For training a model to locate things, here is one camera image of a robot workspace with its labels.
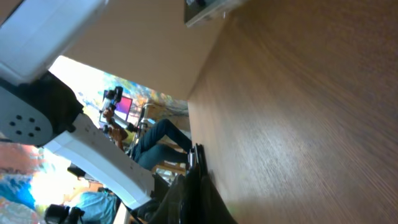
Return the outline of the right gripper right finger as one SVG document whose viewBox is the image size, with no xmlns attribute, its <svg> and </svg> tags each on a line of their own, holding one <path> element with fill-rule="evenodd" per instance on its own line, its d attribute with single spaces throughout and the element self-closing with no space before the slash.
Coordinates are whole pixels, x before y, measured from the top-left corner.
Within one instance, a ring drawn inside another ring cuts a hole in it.
<svg viewBox="0 0 398 224">
<path fill-rule="evenodd" d="M 210 177 L 203 145 L 196 144 L 195 150 L 200 169 L 201 223 L 237 224 Z"/>
</svg>

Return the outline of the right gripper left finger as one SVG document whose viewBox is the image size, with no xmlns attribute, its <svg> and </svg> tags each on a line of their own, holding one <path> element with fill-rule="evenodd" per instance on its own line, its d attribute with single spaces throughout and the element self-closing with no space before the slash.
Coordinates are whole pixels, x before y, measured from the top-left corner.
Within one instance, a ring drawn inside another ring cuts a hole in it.
<svg viewBox="0 0 398 224">
<path fill-rule="evenodd" d="M 196 167 L 177 177 L 149 224 L 198 223 L 199 191 L 200 169 Z"/>
</svg>

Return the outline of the black Galaxy flip phone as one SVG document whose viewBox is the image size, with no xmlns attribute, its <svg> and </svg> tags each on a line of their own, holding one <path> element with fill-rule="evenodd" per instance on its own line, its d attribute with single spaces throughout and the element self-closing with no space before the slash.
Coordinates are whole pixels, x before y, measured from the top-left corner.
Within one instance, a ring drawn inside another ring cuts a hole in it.
<svg viewBox="0 0 398 224">
<path fill-rule="evenodd" d="M 184 23 L 187 27 L 225 17 L 248 0 L 184 0 Z"/>
</svg>

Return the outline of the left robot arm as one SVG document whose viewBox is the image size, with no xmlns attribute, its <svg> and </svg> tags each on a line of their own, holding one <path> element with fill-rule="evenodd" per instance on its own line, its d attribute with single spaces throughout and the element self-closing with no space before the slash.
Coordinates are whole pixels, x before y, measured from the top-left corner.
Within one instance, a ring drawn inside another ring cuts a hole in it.
<svg viewBox="0 0 398 224">
<path fill-rule="evenodd" d="M 12 142 L 68 159 L 136 209 L 151 199 L 151 172 L 108 140 L 71 88 L 49 70 L 106 5 L 21 1 L 1 24 L 1 132 Z"/>
</svg>

